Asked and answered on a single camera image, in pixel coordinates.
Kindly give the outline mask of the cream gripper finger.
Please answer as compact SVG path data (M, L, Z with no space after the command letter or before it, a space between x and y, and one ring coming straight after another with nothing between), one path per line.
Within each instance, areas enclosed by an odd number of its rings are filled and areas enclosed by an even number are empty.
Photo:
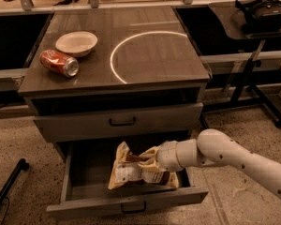
M159 167L158 164L154 161L152 163L140 161L139 162L139 167L149 173L159 173Z
M154 158L159 150L158 146L153 146L140 154L140 158L149 159Z

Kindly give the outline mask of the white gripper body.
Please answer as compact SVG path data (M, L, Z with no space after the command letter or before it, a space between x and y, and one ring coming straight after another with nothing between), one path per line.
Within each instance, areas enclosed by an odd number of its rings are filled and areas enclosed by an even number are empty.
M159 145L155 160L161 172L179 172L183 167L177 157L177 142L163 142Z

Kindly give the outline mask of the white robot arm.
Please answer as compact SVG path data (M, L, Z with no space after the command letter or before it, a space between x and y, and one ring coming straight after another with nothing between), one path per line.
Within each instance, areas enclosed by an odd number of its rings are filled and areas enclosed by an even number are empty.
M151 173L229 165L281 200L281 163L250 152L216 129L203 130L197 139L163 142L140 157L140 167Z

